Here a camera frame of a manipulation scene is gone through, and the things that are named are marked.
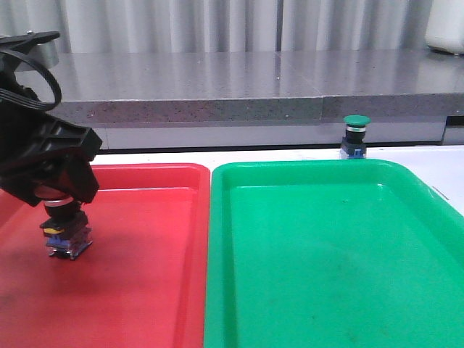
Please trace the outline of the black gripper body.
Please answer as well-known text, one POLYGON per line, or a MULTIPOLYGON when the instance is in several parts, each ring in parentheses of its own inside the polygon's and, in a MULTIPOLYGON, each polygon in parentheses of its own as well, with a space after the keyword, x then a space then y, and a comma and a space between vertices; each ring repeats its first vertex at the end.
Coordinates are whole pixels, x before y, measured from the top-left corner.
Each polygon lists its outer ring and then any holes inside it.
POLYGON ((11 174, 38 169, 38 178, 59 186, 59 174, 67 155, 90 162, 102 145, 91 129, 49 114, 62 100, 62 90, 45 62, 32 51, 59 38, 57 31, 1 39, 1 172, 11 174), (41 101, 37 94, 16 79, 16 70, 26 65, 48 84, 52 101, 41 101))

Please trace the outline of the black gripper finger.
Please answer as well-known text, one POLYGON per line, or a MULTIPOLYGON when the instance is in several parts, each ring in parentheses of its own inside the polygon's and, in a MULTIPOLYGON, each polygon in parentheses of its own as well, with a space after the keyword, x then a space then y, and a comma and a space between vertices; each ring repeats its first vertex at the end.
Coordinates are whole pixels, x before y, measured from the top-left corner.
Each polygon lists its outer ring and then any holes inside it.
POLYGON ((35 189, 43 182, 43 179, 28 174, 1 174, 1 189, 32 207, 41 202, 41 198, 36 196, 35 189))
POLYGON ((80 202, 91 203, 99 190, 99 183, 88 161, 76 155, 65 157, 59 174, 61 189, 80 202))

